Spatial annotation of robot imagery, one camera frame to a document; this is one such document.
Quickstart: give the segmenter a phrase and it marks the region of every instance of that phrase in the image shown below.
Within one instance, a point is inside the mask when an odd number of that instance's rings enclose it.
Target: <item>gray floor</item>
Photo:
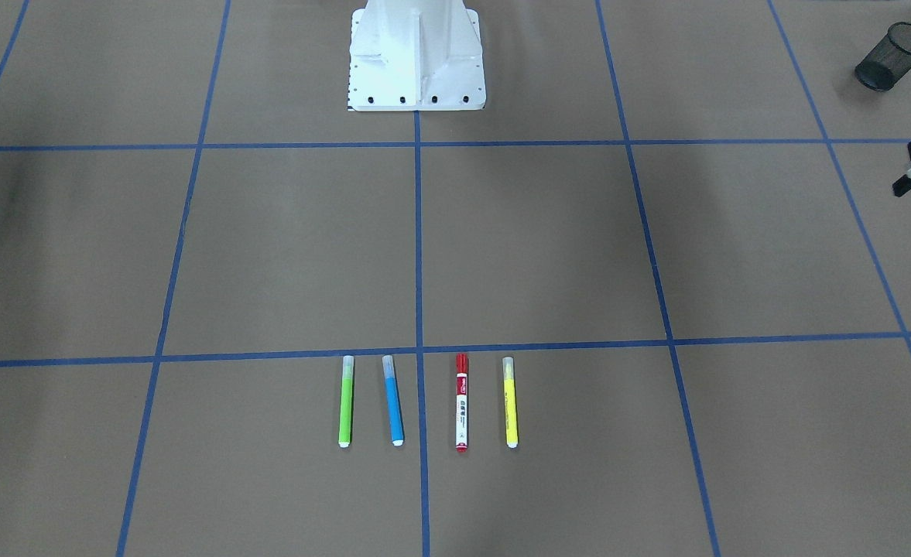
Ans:
[[[911,556],[911,0],[469,2],[424,115],[361,6],[0,0],[0,557]]]

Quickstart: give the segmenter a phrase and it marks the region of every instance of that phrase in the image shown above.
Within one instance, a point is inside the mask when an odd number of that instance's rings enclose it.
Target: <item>white mounting plate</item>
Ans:
[[[352,14],[352,39],[366,10]],[[481,41],[479,14],[465,10]],[[481,110],[486,106],[483,57],[451,57],[440,67],[424,68],[420,91],[411,88],[388,63],[352,56],[348,73],[348,110],[357,112],[413,112],[415,110]]]

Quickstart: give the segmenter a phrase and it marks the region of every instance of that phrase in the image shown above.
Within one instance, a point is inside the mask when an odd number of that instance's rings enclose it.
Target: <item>yellow marker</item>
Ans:
[[[514,359],[504,357],[504,416],[507,421],[507,447],[518,445],[516,431],[516,388],[514,387]]]

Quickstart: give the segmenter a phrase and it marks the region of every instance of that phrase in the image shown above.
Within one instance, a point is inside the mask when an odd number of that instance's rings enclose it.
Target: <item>marker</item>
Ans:
[[[455,357],[455,450],[469,450],[469,356]]]
[[[396,390],[396,372],[392,367],[392,356],[383,357],[383,380],[387,388],[387,406],[390,408],[390,437],[394,447],[403,444],[403,422],[399,415],[399,392]]]
[[[355,357],[343,357],[341,362],[341,413],[338,416],[338,446],[352,444],[352,375]]]
[[[516,388],[514,385],[514,359],[504,357],[504,416],[507,422],[507,447],[518,445],[516,431]]]

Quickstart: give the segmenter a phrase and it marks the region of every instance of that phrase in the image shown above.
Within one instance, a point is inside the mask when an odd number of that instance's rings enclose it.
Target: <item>red marker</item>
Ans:
[[[455,357],[455,450],[469,450],[469,356]]]

